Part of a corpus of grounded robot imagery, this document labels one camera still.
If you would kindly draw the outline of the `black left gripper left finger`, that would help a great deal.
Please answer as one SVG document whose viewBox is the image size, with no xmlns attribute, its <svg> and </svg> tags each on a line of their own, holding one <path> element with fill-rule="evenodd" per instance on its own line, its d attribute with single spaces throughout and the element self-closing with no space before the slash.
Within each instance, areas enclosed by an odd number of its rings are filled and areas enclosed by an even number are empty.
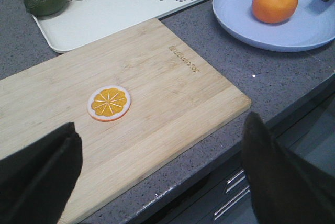
<svg viewBox="0 0 335 224">
<path fill-rule="evenodd" d="M 68 122 L 1 160 L 1 223 L 57 223 L 83 165 Z"/>
</svg>

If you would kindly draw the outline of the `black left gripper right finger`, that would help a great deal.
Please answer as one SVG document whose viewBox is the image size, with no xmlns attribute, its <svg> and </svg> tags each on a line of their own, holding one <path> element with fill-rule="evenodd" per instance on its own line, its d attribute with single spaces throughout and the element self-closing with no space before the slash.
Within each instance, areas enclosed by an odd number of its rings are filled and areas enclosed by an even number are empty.
<svg viewBox="0 0 335 224">
<path fill-rule="evenodd" d="M 334 177 L 281 146 L 254 112 L 241 157 L 258 223 L 334 223 Z"/>
</svg>

